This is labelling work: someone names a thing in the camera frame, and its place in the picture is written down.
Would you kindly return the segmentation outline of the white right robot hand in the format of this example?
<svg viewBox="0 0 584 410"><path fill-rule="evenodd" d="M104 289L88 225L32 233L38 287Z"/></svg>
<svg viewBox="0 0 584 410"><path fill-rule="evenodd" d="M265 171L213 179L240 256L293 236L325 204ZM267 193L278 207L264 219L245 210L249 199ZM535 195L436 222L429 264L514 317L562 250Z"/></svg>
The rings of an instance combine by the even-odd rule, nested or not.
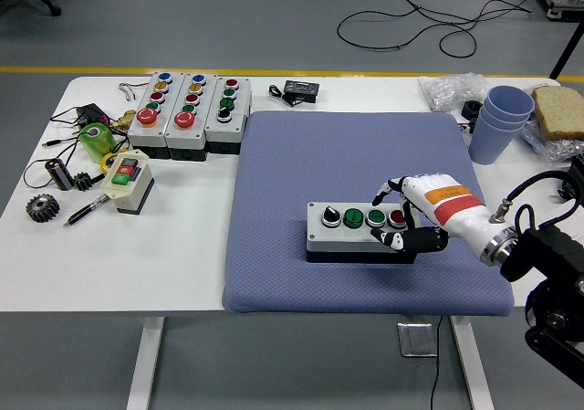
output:
<svg viewBox="0 0 584 410"><path fill-rule="evenodd" d="M401 193L419 212L452 237L461 238L480 257L494 237L508 225L491 223L491 212L467 187L446 173L419 174L390 179L375 195L379 205L392 191Z"/></svg>

